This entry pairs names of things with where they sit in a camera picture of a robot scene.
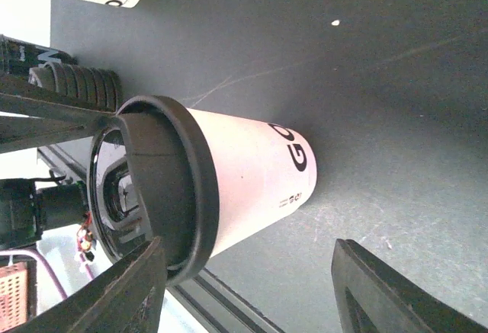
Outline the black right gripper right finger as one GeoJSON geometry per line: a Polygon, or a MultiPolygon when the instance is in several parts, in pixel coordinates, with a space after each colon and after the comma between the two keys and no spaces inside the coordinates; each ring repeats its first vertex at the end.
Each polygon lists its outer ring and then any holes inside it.
{"type": "Polygon", "coordinates": [[[332,282],[344,332],[486,332],[352,239],[337,239],[332,282]]]}

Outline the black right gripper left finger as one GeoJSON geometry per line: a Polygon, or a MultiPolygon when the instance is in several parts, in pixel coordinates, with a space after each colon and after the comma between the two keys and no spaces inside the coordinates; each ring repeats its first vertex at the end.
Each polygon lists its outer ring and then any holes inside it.
{"type": "Polygon", "coordinates": [[[13,332],[157,332],[167,280],[160,237],[13,332]]]}

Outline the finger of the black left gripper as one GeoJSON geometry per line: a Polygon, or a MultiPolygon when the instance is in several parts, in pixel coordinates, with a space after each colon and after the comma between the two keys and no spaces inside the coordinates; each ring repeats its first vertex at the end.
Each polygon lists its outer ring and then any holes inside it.
{"type": "Polygon", "coordinates": [[[113,110],[1,75],[1,152],[94,136],[113,110]]]}

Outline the black cup lid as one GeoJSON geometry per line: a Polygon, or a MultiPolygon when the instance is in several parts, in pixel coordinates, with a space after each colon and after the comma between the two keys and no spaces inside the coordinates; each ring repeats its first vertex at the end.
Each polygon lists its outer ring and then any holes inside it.
{"type": "Polygon", "coordinates": [[[165,96],[136,96],[101,122],[91,142],[87,188],[95,235],[112,262],[160,238],[170,286],[210,259],[219,191],[197,121],[165,96]]]}

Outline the single white paper cup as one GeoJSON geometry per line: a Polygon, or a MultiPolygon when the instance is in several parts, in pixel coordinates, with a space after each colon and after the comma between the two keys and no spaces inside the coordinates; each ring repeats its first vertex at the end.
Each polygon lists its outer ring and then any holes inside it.
{"type": "Polygon", "coordinates": [[[274,123],[192,109],[212,155],[220,215],[213,255],[291,215],[312,195],[313,150],[274,123]]]}

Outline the stack of black cup lids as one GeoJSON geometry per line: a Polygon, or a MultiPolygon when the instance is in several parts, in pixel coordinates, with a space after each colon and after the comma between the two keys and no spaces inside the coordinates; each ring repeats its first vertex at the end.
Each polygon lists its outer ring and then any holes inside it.
{"type": "Polygon", "coordinates": [[[29,69],[28,82],[102,110],[115,112],[121,105],[120,78],[108,69],[46,62],[29,69]]]}

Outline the black printed cup left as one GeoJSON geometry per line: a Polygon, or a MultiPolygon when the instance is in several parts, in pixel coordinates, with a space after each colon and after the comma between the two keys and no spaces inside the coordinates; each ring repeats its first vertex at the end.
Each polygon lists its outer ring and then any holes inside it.
{"type": "Polygon", "coordinates": [[[61,50],[1,35],[1,74],[28,78],[30,68],[45,62],[76,64],[77,60],[61,50]]]}

